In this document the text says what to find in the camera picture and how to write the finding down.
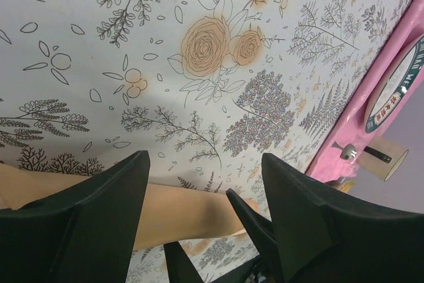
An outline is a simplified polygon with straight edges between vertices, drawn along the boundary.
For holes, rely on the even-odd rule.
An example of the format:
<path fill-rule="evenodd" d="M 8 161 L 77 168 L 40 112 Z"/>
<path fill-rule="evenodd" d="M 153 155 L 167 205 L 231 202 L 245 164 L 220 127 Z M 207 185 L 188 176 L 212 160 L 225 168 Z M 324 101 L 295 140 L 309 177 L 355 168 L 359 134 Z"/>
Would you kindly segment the orange satin napkin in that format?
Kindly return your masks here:
<path fill-rule="evenodd" d="M 1 165 L 1 208 L 24 205 L 86 181 L 85 176 L 20 170 Z M 245 234 L 224 194 L 148 184 L 134 240 L 135 251 L 174 241 Z"/>

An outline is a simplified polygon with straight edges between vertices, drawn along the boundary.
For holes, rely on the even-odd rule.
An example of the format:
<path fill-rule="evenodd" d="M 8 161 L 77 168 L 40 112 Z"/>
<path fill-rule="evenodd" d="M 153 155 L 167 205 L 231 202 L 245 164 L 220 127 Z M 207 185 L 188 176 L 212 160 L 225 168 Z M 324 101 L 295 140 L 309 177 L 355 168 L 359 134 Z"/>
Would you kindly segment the yellow woven bamboo basket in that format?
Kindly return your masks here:
<path fill-rule="evenodd" d="M 337 186 L 337 189 L 345 194 L 349 193 L 349 191 L 356 185 L 356 182 L 353 180 L 349 180 L 347 182 L 343 182 Z"/>

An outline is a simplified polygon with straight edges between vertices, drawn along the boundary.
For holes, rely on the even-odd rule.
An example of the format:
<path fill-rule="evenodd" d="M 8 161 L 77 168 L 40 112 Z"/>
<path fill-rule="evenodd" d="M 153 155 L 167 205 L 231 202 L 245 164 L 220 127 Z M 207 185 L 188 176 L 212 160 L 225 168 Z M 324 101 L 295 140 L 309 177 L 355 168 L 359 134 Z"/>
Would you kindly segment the pink floral placemat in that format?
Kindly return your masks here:
<path fill-rule="evenodd" d="M 358 170 L 356 160 L 365 146 L 375 135 L 380 136 L 387 130 L 406 101 L 423 81 L 422 67 L 413 85 L 394 112 L 374 132 L 365 133 L 364 114 L 371 93 L 398 53 L 420 35 L 423 35 L 423 0 L 413 0 L 309 165 L 306 172 L 308 176 L 321 182 L 356 176 Z M 340 158 L 341 150 L 331 147 L 334 142 L 342 147 L 353 144 L 357 151 L 356 158 L 342 160 Z"/>

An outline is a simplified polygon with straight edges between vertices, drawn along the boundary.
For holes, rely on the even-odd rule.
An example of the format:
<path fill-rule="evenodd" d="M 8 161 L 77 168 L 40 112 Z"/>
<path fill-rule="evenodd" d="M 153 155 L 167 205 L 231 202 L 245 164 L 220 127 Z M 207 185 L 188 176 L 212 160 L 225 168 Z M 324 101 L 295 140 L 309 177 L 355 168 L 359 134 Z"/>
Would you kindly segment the white plate green rim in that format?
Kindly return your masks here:
<path fill-rule="evenodd" d="M 364 114 L 364 131 L 374 132 L 394 112 L 423 67 L 423 35 L 393 59 L 370 95 Z"/>

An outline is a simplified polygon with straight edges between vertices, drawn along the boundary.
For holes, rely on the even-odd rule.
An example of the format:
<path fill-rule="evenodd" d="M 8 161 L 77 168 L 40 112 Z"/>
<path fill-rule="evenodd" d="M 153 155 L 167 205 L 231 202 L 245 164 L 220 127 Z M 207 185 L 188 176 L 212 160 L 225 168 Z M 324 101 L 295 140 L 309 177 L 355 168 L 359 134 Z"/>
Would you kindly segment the floral patterned tablecloth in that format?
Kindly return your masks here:
<path fill-rule="evenodd" d="M 148 184 L 269 219 L 263 154 L 309 168 L 412 1 L 1 0 L 1 165 L 89 179 L 145 150 Z M 268 281 L 247 232 L 174 242 L 203 282 Z M 169 282 L 164 245 L 124 282 Z"/>

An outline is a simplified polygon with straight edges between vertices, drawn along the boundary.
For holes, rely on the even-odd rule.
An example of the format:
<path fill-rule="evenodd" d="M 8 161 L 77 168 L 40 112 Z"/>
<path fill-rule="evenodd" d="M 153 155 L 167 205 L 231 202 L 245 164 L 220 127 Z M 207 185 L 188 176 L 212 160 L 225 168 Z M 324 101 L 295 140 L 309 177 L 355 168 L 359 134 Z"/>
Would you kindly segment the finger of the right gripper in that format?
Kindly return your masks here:
<path fill-rule="evenodd" d="M 226 191 L 235 213 L 276 282 L 284 282 L 272 222 L 250 207 L 233 189 Z"/>
<path fill-rule="evenodd" d="M 203 283 L 198 271 L 178 242 L 164 245 L 169 283 Z"/>

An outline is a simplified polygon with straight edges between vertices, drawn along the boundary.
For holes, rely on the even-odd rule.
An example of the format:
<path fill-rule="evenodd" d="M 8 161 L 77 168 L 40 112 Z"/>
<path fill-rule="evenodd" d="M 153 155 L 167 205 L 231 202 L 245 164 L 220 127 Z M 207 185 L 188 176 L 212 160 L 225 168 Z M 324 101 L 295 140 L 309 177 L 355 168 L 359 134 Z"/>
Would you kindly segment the silver spoon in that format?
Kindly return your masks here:
<path fill-rule="evenodd" d="M 342 147 L 337 142 L 334 142 L 331 147 L 341 150 L 340 158 L 342 160 L 352 160 L 356 158 L 357 151 L 353 144 L 347 144 L 346 146 Z"/>

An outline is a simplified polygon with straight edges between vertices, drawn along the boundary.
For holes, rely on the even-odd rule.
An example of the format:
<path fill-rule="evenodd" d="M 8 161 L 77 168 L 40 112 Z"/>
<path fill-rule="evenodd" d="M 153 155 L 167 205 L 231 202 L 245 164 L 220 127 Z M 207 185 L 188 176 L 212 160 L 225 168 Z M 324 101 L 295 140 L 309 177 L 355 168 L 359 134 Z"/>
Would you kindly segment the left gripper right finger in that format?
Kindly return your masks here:
<path fill-rule="evenodd" d="M 262 177 L 284 282 L 422 282 L 423 215 L 370 203 L 273 154 Z"/>

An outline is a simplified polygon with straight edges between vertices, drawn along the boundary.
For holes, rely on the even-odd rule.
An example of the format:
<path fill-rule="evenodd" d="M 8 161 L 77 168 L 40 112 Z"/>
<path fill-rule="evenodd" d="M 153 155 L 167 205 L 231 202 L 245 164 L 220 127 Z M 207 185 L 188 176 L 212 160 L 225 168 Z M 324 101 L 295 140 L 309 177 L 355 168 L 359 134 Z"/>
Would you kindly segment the cream enamel mug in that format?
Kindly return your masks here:
<path fill-rule="evenodd" d="M 399 168 L 409 149 L 390 139 L 375 135 L 356 163 L 375 177 L 387 182 Z"/>

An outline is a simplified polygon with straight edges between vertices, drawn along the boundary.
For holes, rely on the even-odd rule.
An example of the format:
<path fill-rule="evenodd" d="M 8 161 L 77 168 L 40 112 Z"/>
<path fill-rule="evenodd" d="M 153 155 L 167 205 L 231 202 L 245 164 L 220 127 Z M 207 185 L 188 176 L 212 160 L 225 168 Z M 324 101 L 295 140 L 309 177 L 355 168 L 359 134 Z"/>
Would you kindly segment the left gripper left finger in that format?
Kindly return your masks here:
<path fill-rule="evenodd" d="M 124 282 L 148 184 L 137 151 L 66 190 L 1 210 L 2 282 Z"/>

